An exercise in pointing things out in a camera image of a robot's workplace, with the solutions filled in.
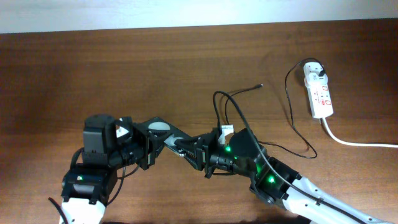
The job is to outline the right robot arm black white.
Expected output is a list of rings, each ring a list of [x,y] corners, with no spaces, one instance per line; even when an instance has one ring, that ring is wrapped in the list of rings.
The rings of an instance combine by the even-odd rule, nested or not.
[[[250,191],[267,205],[276,205],[304,217],[308,223],[382,223],[332,197],[275,157],[267,155],[248,129],[228,143],[216,129],[200,136],[171,136],[169,148],[195,168],[213,175],[241,175],[251,181]]]

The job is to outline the black smartphone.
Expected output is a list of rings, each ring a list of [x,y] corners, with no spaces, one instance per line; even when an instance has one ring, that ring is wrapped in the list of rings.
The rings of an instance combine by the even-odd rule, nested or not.
[[[179,139],[187,140],[191,136],[181,131],[177,127],[171,125],[160,117],[155,117],[143,122],[145,128],[156,136],[164,139],[165,147],[169,148],[172,152],[184,157],[186,160],[191,160],[195,162],[196,155],[195,152],[186,147],[179,147],[176,145],[176,141]]]

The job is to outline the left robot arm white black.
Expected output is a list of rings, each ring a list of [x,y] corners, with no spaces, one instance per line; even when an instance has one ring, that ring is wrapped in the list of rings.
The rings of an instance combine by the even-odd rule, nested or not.
[[[96,114],[85,119],[83,147],[74,153],[62,181],[60,223],[99,223],[129,174],[128,166],[147,170],[159,156],[171,127],[161,121],[135,123]]]

